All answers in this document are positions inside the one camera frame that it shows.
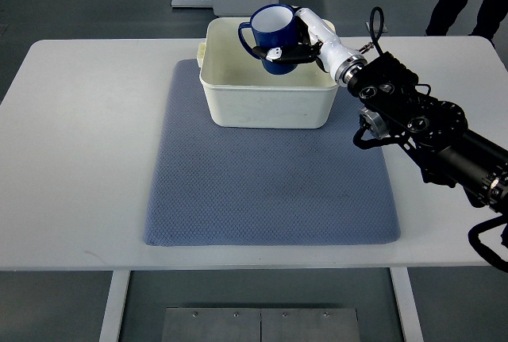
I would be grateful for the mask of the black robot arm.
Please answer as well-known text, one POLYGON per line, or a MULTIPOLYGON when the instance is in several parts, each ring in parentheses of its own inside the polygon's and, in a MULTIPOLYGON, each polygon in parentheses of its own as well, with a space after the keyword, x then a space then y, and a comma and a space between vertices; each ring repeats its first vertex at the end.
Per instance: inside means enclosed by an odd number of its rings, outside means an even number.
POLYGON ((498 215, 468 232, 468 242, 492 267, 507 262, 481 234, 507 226, 507 151, 468 128, 463 109, 418 91, 418 76, 389 52, 347 70, 349 93, 363 103, 353 143, 363 150, 397 144, 420 168, 425 183, 461 185, 475 208, 498 215))

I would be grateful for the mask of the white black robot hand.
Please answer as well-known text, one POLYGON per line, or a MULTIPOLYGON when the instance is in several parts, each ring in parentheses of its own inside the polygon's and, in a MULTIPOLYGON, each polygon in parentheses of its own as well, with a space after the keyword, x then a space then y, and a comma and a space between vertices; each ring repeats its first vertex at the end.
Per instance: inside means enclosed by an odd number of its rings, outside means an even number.
POLYGON ((253 55, 278 65, 315 62, 335 83, 343 86, 367 65, 362 53, 345 47, 330 25, 311 9, 296 9, 295 19, 299 31, 296 45, 255 46, 253 55))

